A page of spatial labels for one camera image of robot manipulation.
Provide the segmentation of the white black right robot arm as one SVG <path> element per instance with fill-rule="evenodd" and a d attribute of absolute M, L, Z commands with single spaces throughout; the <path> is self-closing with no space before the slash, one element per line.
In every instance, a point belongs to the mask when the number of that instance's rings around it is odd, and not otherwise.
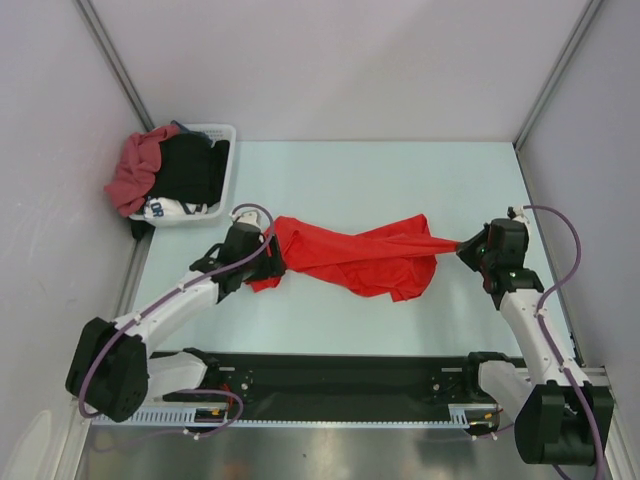
<path fill-rule="evenodd" d="M 461 388 L 473 401 L 491 396 L 511 418 L 514 439 L 527 464 L 604 469 L 604 450 L 614 409 L 609 390 L 596 386 L 548 318 L 549 292 L 527 268 L 529 227 L 512 213 L 484 225 L 456 254 L 482 276 L 483 288 L 514 334 L 528 373 L 508 360 L 482 360 L 463 373 Z"/>

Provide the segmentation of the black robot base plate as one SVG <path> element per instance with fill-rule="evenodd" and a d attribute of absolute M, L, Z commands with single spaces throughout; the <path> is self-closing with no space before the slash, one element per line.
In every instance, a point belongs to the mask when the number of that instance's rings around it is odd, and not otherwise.
<path fill-rule="evenodd" d="M 229 390 L 245 420 L 393 423 L 444 421 L 452 405 L 491 405 L 466 357 L 210 353 L 196 393 L 168 402 L 205 402 Z"/>

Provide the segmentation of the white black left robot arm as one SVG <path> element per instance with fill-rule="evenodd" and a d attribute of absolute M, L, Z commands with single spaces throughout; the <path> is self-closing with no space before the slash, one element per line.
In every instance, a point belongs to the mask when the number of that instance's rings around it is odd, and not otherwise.
<path fill-rule="evenodd" d="M 194 261 L 175 286 L 138 310 L 114 320 L 95 317 L 84 326 L 65 381 L 80 415 L 124 422 L 145 402 L 169 394 L 214 397 L 221 376 L 210 355 L 186 348 L 158 357 L 156 351 L 243 285 L 284 271 L 271 213 L 254 203 L 236 206 L 224 241 Z"/>

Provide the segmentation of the red tank top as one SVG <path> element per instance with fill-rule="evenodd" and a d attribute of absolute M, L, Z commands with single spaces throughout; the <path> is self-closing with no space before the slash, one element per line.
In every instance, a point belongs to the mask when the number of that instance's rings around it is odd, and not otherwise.
<path fill-rule="evenodd" d="M 422 214 L 358 234 L 286 216 L 277 217 L 274 228 L 287 271 L 362 297 L 388 294 L 394 302 L 421 296 L 436 274 L 437 257 L 458 246 L 433 236 Z"/>

